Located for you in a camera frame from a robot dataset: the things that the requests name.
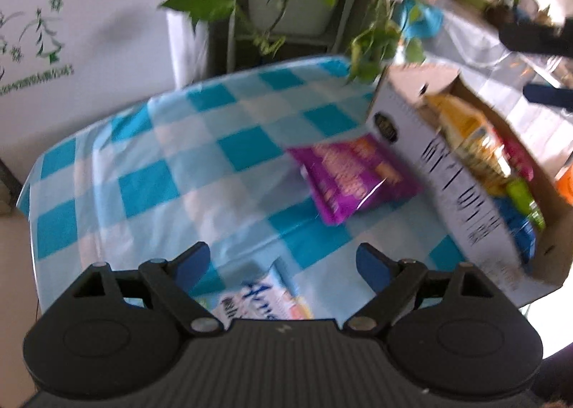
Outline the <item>orange yellow snack bag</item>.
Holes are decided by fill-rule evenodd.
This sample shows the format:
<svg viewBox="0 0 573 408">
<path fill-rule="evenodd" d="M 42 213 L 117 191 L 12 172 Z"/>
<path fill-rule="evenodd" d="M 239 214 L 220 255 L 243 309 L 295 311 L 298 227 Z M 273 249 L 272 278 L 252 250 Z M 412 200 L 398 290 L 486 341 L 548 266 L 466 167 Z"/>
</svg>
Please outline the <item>orange yellow snack bag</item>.
<svg viewBox="0 0 573 408">
<path fill-rule="evenodd" d="M 425 105 L 437 117 L 451 149 L 473 177 L 493 197 L 505 197 L 512 169 L 504 145 L 483 112 L 449 93 L 425 95 Z"/>
</svg>

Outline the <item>purple snack packet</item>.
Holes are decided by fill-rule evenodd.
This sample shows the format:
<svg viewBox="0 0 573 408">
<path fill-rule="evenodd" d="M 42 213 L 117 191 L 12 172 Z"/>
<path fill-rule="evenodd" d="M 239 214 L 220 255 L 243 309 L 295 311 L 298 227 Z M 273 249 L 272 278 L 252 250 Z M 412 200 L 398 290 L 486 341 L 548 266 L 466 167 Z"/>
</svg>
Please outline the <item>purple snack packet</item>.
<svg viewBox="0 0 573 408">
<path fill-rule="evenodd" d="M 345 223 L 353 214 L 409 200 L 423 191 L 412 170 L 371 134 L 310 146 L 289 147 L 310 187 L 323 222 Z"/>
</svg>

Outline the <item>blue foil snack bag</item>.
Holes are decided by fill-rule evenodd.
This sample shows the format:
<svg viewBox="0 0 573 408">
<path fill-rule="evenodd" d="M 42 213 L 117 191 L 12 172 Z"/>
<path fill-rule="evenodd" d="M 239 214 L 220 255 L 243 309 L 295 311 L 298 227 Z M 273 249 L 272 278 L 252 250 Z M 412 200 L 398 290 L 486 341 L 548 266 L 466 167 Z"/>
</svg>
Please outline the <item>blue foil snack bag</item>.
<svg viewBox="0 0 573 408">
<path fill-rule="evenodd" d="M 530 220 L 514 207 L 508 197 L 494 197 L 493 202 L 516 245 L 521 257 L 521 264 L 526 267 L 534 258 L 536 235 Z"/>
</svg>

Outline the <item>green snack packet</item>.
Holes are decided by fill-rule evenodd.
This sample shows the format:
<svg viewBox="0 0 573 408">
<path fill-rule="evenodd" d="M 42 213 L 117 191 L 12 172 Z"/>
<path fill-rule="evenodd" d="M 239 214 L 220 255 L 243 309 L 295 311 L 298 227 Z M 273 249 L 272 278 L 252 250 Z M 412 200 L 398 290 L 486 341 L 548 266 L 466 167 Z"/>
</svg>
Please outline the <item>green snack packet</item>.
<svg viewBox="0 0 573 408">
<path fill-rule="evenodd" d="M 533 223 L 537 230 L 543 231 L 546 228 L 545 218 L 524 179 L 510 178 L 505 188 L 517 211 Z"/>
</svg>

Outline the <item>white box with green print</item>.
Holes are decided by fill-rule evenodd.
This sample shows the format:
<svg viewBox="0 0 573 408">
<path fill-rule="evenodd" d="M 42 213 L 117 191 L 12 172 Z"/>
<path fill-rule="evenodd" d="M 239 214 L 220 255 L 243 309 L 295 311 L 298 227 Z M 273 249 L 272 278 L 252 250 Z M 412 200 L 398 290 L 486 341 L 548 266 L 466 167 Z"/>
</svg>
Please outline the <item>white box with green print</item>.
<svg viewBox="0 0 573 408">
<path fill-rule="evenodd" d="M 208 74 L 208 32 L 164 0 L 1 0 L 1 158 L 17 177 L 68 134 Z"/>
</svg>

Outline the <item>pink white Amerza packet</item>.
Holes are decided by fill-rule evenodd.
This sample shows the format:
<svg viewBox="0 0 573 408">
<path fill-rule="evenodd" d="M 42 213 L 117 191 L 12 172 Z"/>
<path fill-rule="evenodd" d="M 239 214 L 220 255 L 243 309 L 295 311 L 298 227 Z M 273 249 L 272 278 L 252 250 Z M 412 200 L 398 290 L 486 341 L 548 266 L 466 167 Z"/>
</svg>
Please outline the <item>pink white Amerza packet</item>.
<svg viewBox="0 0 573 408">
<path fill-rule="evenodd" d="M 275 260 L 265 274 L 244 281 L 239 288 L 211 293 L 201 301 L 225 327 L 238 319 L 297 321 L 313 317 L 281 259 Z"/>
</svg>

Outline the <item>open cardboard milk box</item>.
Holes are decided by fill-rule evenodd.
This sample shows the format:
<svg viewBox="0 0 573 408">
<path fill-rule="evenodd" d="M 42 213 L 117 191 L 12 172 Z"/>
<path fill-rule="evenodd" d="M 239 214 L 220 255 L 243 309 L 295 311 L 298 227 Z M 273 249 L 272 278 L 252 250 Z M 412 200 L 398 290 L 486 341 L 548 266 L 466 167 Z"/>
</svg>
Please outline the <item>open cardboard milk box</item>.
<svg viewBox="0 0 573 408">
<path fill-rule="evenodd" d="M 475 263 L 514 304 L 523 306 L 564 284 L 572 266 L 572 208 L 544 169 L 533 167 L 530 188 L 546 227 L 536 236 L 532 260 L 523 264 L 492 196 L 420 109 L 423 90 L 453 88 L 491 117 L 502 134 L 513 134 L 504 119 L 465 86 L 457 68 L 436 64 L 389 67 L 377 86 L 366 126 L 413 170 L 448 232 L 429 254 L 430 263 L 441 271 L 464 260 Z"/>
</svg>

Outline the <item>patterned white table cover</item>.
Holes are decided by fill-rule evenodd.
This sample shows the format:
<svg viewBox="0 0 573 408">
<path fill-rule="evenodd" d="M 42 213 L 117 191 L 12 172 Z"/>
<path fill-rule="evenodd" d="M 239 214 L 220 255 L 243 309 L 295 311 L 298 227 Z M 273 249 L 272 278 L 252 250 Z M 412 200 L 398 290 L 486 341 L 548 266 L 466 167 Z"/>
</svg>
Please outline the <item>patterned white table cover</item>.
<svg viewBox="0 0 573 408">
<path fill-rule="evenodd" d="M 468 85 L 508 120 L 526 126 L 545 115 L 572 121 L 571 96 L 564 107 L 531 104 L 523 96 L 527 84 L 571 92 L 571 60 L 509 51 L 494 27 L 453 0 L 424 7 L 416 28 L 433 32 L 422 39 L 428 59 L 459 66 Z"/>
</svg>

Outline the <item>red snack packet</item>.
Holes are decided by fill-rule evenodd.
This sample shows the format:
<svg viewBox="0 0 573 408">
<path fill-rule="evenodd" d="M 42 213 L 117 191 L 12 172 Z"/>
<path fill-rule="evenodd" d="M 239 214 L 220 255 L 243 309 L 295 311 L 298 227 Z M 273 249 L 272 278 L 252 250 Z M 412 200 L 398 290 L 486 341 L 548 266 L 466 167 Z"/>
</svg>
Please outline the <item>red snack packet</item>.
<svg viewBox="0 0 573 408">
<path fill-rule="evenodd" d="M 534 177 L 534 169 L 532 166 L 532 160 L 528 156 L 528 153 L 526 153 L 523 147 L 521 147 L 521 145 L 512 138 L 502 137 L 501 140 L 503 144 L 504 157 L 510 164 L 510 167 L 512 167 L 512 170 L 517 172 L 517 175 L 525 181 L 532 181 Z"/>
</svg>

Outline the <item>blue checkered tablecloth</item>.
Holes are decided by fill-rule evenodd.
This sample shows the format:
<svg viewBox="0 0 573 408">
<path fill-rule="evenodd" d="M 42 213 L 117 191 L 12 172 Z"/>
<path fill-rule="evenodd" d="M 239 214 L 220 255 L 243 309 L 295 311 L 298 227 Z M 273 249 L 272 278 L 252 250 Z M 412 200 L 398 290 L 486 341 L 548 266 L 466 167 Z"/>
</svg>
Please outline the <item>blue checkered tablecloth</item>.
<svg viewBox="0 0 573 408">
<path fill-rule="evenodd" d="M 320 57 L 226 75 L 154 97 L 38 158 L 19 198 L 42 309 L 93 263 L 134 269 L 196 242 L 211 250 L 196 297 L 234 290 L 281 263 L 318 318 L 346 320 L 372 297 L 356 271 L 367 242 L 393 259 L 451 270 L 461 253 L 425 197 L 322 223 L 288 148 L 365 131 L 370 85 Z"/>
</svg>

